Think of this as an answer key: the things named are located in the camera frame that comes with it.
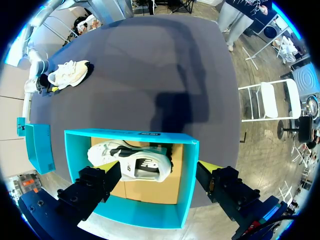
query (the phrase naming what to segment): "white pants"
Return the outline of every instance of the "white pants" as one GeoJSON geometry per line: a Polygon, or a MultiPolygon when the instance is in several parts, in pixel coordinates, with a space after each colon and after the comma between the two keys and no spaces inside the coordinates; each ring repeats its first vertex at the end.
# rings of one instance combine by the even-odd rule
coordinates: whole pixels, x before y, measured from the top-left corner
{"type": "Polygon", "coordinates": [[[226,44],[233,46],[240,35],[253,23],[254,21],[248,16],[244,15],[239,10],[235,9],[228,3],[222,5],[217,23],[221,32],[225,31],[230,24],[232,24],[226,44]]]}

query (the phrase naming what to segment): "cardboard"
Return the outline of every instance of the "cardboard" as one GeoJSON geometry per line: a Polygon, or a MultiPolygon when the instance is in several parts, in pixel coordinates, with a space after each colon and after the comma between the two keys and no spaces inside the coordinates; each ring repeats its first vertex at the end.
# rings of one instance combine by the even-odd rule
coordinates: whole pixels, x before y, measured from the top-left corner
{"type": "MultiPolygon", "coordinates": [[[[108,141],[106,138],[91,137],[91,145],[108,141]]],[[[148,142],[126,141],[135,147],[149,146],[148,142]]],[[[132,199],[141,202],[155,204],[176,204],[179,194],[180,178],[183,163],[183,144],[172,145],[173,168],[170,175],[163,182],[155,181],[119,181],[112,195],[132,199]]],[[[108,170],[110,166],[99,166],[101,169],[108,170]]]]}

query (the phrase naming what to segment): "yellow tape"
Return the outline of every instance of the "yellow tape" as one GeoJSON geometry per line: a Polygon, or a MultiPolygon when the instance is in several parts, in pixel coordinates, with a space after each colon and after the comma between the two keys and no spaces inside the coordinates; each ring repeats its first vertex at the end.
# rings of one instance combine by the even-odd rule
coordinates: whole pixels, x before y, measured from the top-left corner
{"type": "Polygon", "coordinates": [[[117,162],[119,161],[113,161],[113,162],[110,162],[110,163],[106,163],[104,165],[101,165],[101,166],[94,166],[93,168],[100,168],[102,170],[105,170],[105,172],[108,172],[117,162]]]}
{"type": "Polygon", "coordinates": [[[205,161],[199,161],[208,171],[211,173],[213,170],[216,169],[223,169],[222,166],[214,165],[205,161]]]}

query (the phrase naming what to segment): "dark gray table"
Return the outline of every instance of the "dark gray table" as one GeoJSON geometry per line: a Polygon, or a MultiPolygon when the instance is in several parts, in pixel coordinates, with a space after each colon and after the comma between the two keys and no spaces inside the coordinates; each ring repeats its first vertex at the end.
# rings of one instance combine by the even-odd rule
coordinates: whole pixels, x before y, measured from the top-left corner
{"type": "MultiPolygon", "coordinates": [[[[199,159],[236,166],[240,104],[236,74],[215,22],[180,16],[129,18],[86,33],[50,58],[94,64],[77,87],[35,94],[30,122],[50,124],[56,173],[70,181],[64,130],[122,129],[186,133],[199,159]]],[[[211,202],[197,182],[192,207],[211,202]]]]}

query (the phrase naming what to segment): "white cloth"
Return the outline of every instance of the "white cloth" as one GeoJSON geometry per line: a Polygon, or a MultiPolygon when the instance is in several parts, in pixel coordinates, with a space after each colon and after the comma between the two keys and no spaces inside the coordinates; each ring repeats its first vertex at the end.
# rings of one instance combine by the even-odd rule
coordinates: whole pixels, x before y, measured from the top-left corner
{"type": "Polygon", "coordinates": [[[228,3],[222,5],[217,23],[221,32],[232,24],[226,44],[233,46],[234,42],[254,21],[228,3]]]}
{"type": "Polygon", "coordinates": [[[294,43],[291,41],[291,39],[283,36],[283,40],[276,39],[274,41],[278,46],[278,50],[280,51],[279,55],[282,57],[283,63],[294,63],[296,61],[294,55],[298,53],[298,50],[294,46],[294,43]]]}

